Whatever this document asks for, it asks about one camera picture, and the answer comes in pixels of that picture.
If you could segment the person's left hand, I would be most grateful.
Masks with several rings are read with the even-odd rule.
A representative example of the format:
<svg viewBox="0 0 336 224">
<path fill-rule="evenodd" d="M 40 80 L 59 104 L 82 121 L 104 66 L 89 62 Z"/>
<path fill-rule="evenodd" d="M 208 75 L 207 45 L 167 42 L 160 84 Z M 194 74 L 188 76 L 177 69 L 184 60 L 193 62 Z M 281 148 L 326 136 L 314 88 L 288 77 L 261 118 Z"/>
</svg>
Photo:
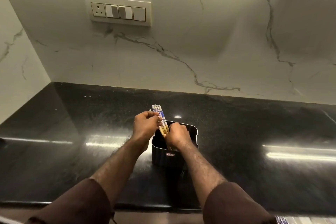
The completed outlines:
<svg viewBox="0 0 336 224">
<path fill-rule="evenodd" d="M 150 138 L 153 137 L 155 132 L 159 129 L 159 127 L 146 128 L 144 126 L 143 120 L 143 112 L 135 116 L 133 123 L 133 133 L 131 136 L 131 140 L 141 147 L 148 146 Z"/>
</svg>

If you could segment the person's right hand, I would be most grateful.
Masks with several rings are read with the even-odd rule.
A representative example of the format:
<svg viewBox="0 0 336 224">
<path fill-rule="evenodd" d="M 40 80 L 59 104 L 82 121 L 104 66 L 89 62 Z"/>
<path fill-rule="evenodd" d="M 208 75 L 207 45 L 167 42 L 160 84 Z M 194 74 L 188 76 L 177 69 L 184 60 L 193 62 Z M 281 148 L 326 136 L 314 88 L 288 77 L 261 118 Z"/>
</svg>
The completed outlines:
<svg viewBox="0 0 336 224">
<path fill-rule="evenodd" d="M 170 132 L 165 135 L 167 146 L 178 151 L 186 151 L 193 147 L 190 134 L 185 125 L 175 122 L 169 128 Z"/>
</svg>

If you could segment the blue patterned bamboo chopstick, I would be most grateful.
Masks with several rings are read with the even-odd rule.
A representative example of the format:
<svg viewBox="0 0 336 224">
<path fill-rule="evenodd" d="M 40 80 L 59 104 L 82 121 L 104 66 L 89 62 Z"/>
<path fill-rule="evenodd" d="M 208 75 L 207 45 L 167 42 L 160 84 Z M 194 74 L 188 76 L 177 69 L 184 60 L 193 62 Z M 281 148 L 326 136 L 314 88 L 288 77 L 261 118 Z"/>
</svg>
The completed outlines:
<svg viewBox="0 0 336 224">
<path fill-rule="evenodd" d="M 163 119 L 163 123 L 164 123 L 164 125 L 165 125 L 165 129 L 166 129 L 166 131 L 167 131 L 166 133 L 168 134 L 168 133 L 169 133 L 169 126 L 168 126 L 168 124 L 167 124 L 166 118 L 165 118 L 165 116 L 164 116 L 163 110 L 162 110 L 162 108 L 161 108 L 160 105 L 158 105 L 158 109 L 159 109 L 159 111 L 160 111 L 160 113 L 161 113 L 161 116 L 162 116 L 162 119 Z"/>
<path fill-rule="evenodd" d="M 161 122 L 162 122 L 162 125 L 161 125 L 161 129 L 160 131 L 162 132 L 162 136 L 165 137 L 165 135 L 167 134 L 167 131 L 166 131 L 166 127 L 165 127 L 165 122 L 164 122 L 164 119 L 163 119 L 163 116 L 158 108 L 157 105 L 153 105 L 152 106 L 153 109 L 155 110 L 155 112 L 158 112 L 159 113 L 159 116 L 161 117 Z"/>
<path fill-rule="evenodd" d="M 157 108 L 155 107 L 155 105 L 152 105 L 152 109 L 153 109 L 154 112 L 157 112 L 157 113 L 159 114 L 159 112 L 158 112 Z M 161 132 L 161 135 L 162 135 L 163 137 L 165 137 L 165 134 L 164 134 L 162 125 L 159 126 L 159 130 L 160 130 L 160 132 Z"/>
<path fill-rule="evenodd" d="M 163 127 L 163 131 L 164 134 L 168 134 L 168 130 L 166 129 L 166 123 L 165 123 L 165 118 L 163 117 L 162 111 L 160 109 L 160 107 L 158 105 L 155 105 L 155 107 L 157 108 L 161 118 L 162 118 L 162 127 Z"/>
</svg>

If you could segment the person's right forearm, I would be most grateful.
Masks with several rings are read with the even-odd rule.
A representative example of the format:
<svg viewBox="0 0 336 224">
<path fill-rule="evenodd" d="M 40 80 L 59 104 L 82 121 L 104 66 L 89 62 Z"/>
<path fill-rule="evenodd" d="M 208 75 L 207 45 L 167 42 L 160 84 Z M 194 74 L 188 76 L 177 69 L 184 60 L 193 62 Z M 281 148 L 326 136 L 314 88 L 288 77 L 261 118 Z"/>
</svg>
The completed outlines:
<svg viewBox="0 0 336 224">
<path fill-rule="evenodd" d="M 185 159 L 200 207 L 204 209 L 213 189 L 227 180 L 204 158 L 192 142 L 182 142 L 177 149 Z"/>
</svg>

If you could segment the person's left forearm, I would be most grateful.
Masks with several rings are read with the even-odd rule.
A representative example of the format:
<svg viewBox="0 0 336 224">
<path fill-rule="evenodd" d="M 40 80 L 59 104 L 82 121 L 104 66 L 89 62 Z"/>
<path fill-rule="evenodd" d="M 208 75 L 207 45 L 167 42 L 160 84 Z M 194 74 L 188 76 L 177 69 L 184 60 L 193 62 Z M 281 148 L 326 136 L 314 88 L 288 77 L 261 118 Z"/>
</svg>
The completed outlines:
<svg viewBox="0 0 336 224">
<path fill-rule="evenodd" d="M 135 164 L 149 146 L 149 139 L 131 137 L 123 146 L 113 153 L 104 164 L 90 177 L 105 192 L 113 209 L 124 189 Z"/>
</svg>

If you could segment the black plastic utensil holder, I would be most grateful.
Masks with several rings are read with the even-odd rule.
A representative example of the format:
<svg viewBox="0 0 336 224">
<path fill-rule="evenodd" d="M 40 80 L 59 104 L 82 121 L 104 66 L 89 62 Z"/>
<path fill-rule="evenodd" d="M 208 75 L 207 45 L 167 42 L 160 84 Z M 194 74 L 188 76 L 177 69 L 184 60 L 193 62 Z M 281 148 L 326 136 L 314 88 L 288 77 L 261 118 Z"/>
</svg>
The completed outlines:
<svg viewBox="0 0 336 224">
<path fill-rule="evenodd" d="M 198 129 L 196 126 L 190 124 L 180 123 L 181 125 L 186 126 L 191 141 L 193 144 L 199 148 L 197 136 L 198 136 Z M 160 132 L 157 130 L 152 139 L 152 163 L 159 167 L 165 167 L 169 169 L 176 169 L 176 170 L 187 170 L 187 164 L 179 151 L 169 150 L 166 141 Z"/>
</svg>

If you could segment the brown shirt sleeve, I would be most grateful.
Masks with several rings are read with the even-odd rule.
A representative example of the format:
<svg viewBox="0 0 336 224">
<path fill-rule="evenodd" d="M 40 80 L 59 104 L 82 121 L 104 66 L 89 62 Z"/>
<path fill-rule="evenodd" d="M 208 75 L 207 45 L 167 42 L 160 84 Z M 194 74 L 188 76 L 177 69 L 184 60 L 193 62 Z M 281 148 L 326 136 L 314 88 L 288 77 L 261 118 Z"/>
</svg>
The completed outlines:
<svg viewBox="0 0 336 224">
<path fill-rule="evenodd" d="M 202 212 L 204 224 L 277 224 L 274 215 L 233 182 L 216 186 Z"/>
<path fill-rule="evenodd" d="M 84 179 L 24 224 L 109 224 L 111 208 L 103 188 Z"/>
</svg>

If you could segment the blue patterned white object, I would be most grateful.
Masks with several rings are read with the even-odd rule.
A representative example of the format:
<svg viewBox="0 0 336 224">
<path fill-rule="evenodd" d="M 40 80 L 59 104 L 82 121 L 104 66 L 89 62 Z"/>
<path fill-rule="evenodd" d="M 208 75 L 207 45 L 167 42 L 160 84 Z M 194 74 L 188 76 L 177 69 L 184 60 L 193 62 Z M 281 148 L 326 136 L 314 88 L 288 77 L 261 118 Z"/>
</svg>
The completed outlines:
<svg viewBox="0 0 336 224">
<path fill-rule="evenodd" d="M 336 217 L 276 216 L 277 224 L 336 224 Z"/>
</svg>

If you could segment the cream wall switch panel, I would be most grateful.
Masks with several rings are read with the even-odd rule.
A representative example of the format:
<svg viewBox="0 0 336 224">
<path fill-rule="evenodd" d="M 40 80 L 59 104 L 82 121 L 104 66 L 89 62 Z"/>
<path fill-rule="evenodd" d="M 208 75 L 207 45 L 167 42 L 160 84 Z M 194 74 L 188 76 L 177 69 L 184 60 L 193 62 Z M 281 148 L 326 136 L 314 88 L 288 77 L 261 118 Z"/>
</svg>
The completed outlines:
<svg viewBox="0 0 336 224">
<path fill-rule="evenodd" d="M 102 18 L 94 17 L 91 9 L 91 2 L 101 3 L 101 4 L 111 4 L 111 5 L 122 5 L 122 6 L 131 6 L 133 7 L 142 7 L 146 9 L 146 21 L 134 21 L 134 20 L 123 20 L 123 19 L 114 19 L 114 18 Z M 150 1 L 136 1 L 136 0 L 85 0 L 86 10 L 90 17 L 90 20 L 93 22 L 103 22 L 103 23 L 112 23 L 112 24 L 122 24 L 122 25 L 134 25 L 134 26 L 143 26 L 151 27 L 151 15 L 152 15 L 152 4 Z"/>
</svg>

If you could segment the white blank switch plate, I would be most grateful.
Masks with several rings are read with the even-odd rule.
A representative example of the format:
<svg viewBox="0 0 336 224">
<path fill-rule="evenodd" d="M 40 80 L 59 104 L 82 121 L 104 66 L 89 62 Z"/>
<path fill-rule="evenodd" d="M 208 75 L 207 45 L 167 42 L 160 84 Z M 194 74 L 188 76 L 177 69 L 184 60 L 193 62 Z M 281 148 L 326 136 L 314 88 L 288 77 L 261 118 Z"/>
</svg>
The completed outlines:
<svg viewBox="0 0 336 224">
<path fill-rule="evenodd" d="M 133 7 L 133 20 L 145 22 L 146 21 L 146 9 L 142 7 Z"/>
</svg>

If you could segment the white rocker switch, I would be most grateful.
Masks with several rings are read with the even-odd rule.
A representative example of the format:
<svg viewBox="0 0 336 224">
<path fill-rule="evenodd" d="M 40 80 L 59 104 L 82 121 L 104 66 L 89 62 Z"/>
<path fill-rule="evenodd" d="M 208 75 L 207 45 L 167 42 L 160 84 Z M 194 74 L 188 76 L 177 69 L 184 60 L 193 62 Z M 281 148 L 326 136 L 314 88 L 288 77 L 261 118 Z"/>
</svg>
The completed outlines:
<svg viewBox="0 0 336 224">
<path fill-rule="evenodd" d="M 131 6 L 119 5 L 120 19 L 123 20 L 133 20 L 133 10 Z"/>
<path fill-rule="evenodd" d="M 107 18 L 120 18 L 118 5 L 105 4 L 105 9 Z"/>
</svg>

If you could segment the white wall socket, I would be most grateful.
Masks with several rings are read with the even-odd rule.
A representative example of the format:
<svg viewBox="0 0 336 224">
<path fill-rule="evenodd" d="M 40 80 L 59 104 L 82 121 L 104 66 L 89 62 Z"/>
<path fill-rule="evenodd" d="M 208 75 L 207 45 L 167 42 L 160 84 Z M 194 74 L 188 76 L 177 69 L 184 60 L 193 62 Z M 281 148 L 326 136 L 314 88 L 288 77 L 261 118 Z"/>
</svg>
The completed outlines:
<svg viewBox="0 0 336 224">
<path fill-rule="evenodd" d="M 106 9 L 103 3 L 91 2 L 91 9 L 94 17 L 106 18 Z"/>
</svg>

